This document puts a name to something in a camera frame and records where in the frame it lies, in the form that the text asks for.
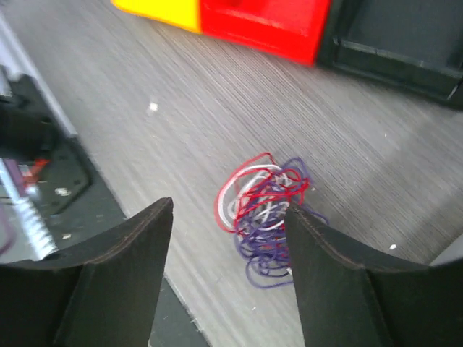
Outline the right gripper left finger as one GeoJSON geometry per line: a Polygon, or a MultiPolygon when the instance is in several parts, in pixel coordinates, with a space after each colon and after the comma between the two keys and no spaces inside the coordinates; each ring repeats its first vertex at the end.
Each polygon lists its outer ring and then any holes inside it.
{"type": "Polygon", "coordinates": [[[146,346],[171,238],[164,197],[55,255],[1,267],[3,346],[146,346]]]}

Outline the red plastic bin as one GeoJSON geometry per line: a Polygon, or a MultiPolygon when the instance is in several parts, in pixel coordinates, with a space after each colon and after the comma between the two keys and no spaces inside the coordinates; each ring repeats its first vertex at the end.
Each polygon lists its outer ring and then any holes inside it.
{"type": "Polygon", "coordinates": [[[330,5],[330,0],[203,0],[200,24],[207,35],[312,65],[330,5]]]}

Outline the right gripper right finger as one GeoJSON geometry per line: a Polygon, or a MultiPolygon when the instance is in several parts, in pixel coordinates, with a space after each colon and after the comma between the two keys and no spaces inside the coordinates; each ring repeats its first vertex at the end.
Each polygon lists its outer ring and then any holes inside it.
{"type": "Polygon", "coordinates": [[[284,219],[306,346],[460,346],[462,261],[383,253],[298,205],[284,219]]]}

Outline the black plastic bin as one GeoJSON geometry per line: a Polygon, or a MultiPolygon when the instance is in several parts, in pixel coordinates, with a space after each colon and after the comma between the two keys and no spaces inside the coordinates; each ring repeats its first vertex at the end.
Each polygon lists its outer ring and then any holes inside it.
{"type": "Polygon", "coordinates": [[[332,1],[317,63],[462,109],[462,2],[332,1]]]}

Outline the yellow plastic bin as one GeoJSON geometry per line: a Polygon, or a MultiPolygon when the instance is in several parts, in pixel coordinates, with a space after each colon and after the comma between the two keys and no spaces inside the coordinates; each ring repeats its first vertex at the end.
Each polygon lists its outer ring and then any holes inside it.
{"type": "Polygon", "coordinates": [[[112,0],[123,12],[163,22],[192,33],[201,33],[197,0],[112,0]]]}

